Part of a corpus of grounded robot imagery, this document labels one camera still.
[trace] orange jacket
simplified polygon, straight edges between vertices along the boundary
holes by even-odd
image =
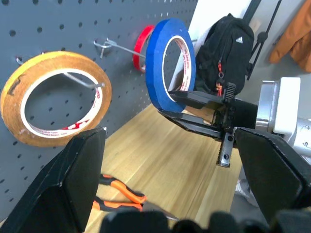
[[[270,55],[278,63],[290,52],[291,57],[307,72],[311,72],[311,0],[306,0]]]

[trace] blue tape roll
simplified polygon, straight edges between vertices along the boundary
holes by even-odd
[[[176,18],[159,22],[146,51],[146,85],[152,104],[167,111],[181,112],[184,104],[175,102],[168,94],[164,83],[164,54],[168,44],[175,40],[184,58],[184,78],[180,90],[192,91],[195,83],[194,48],[184,23]]]

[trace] pliers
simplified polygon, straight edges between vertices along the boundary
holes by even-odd
[[[115,202],[115,201],[107,201],[102,200],[99,197],[95,197],[95,200],[93,202],[93,208],[102,210],[102,211],[120,211],[120,210],[134,210],[134,211],[161,211],[164,213],[164,215],[170,219],[178,221],[178,218],[176,218],[171,213],[163,210],[159,206],[147,201],[147,198],[144,194],[135,192],[132,189],[130,189],[125,183],[118,180],[117,178],[114,178],[107,174],[101,174],[99,179],[99,184],[107,185],[116,188],[119,190],[122,194],[124,194],[129,200],[132,201],[132,203],[126,203],[126,202]]]

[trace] pegboard hook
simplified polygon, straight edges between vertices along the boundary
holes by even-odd
[[[22,64],[24,64],[24,62],[22,62],[22,59],[20,57],[17,57],[16,59],[16,62],[21,66]],[[85,86],[89,89],[93,89],[93,88],[96,88],[96,87],[104,87],[105,84],[104,83],[99,83],[99,84],[88,84],[88,83],[85,83],[83,82],[82,80],[78,79],[77,77],[73,76],[72,74],[69,74],[69,73],[62,73],[63,75],[65,75],[67,78],[75,81],[76,83],[82,85],[82,86]]]
[[[101,52],[101,56],[100,56],[101,59],[103,58],[104,49],[110,48],[110,47],[112,47],[112,46],[113,46],[113,47],[117,47],[117,48],[119,48],[119,49],[122,49],[122,50],[124,50],[124,51],[130,52],[130,53],[132,53],[132,54],[138,55],[138,56],[140,56],[140,57],[142,57],[142,58],[146,58],[145,55],[142,55],[142,54],[140,54],[139,52],[135,52],[135,51],[133,51],[133,50],[129,50],[129,49],[126,48],[126,47],[120,46],[120,45],[118,45],[115,41],[109,40],[108,38],[107,38],[107,40],[104,42],[103,45],[96,43],[96,41],[94,41],[94,45],[97,46],[97,47],[101,47],[101,48],[102,48],[102,52]]]

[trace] adidas logo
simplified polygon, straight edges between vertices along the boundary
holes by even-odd
[[[243,44],[243,37],[240,37],[240,38],[236,39],[236,42],[238,42],[240,44]]]

